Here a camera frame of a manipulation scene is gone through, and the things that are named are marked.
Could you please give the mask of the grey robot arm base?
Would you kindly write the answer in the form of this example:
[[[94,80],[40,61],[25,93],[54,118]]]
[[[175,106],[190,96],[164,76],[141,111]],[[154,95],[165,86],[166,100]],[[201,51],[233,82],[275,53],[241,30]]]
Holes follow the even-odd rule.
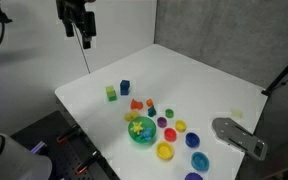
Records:
[[[0,180],[48,180],[52,169],[47,156],[34,154],[0,134]]]

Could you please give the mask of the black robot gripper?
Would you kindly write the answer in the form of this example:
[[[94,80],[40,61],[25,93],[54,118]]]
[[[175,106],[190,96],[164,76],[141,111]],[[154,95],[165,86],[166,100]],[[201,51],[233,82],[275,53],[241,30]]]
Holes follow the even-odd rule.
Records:
[[[90,49],[92,37],[96,35],[95,13],[87,11],[85,4],[89,0],[56,0],[58,18],[65,26],[66,36],[73,37],[73,26],[76,26],[81,34],[83,48]]]

